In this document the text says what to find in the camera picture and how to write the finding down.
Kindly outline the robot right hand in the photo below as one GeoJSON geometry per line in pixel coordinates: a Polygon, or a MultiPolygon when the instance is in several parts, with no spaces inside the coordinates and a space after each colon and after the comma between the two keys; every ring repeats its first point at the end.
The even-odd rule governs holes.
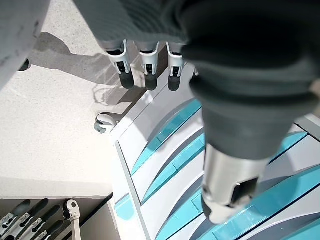
{"type": "Polygon", "coordinates": [[[59,204],[47,208],[48,204],[47,198],[40,200],[33,207],[30,207],[29,199],[18,204],[0,220],[0,238],[31,240],[61,209],[59,204]]]}

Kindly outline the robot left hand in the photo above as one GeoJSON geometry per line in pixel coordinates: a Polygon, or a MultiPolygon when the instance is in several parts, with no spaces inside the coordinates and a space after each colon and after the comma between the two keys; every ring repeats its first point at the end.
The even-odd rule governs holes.
{"type": "Polygon", "coordinates": [[[177,42],[198,74],[202,105],[202,202],[222,224],[248,204],[267,161],[293,122],[319,98],[317,0],[78,0],[104,48],[108,42],[177,42]]]}

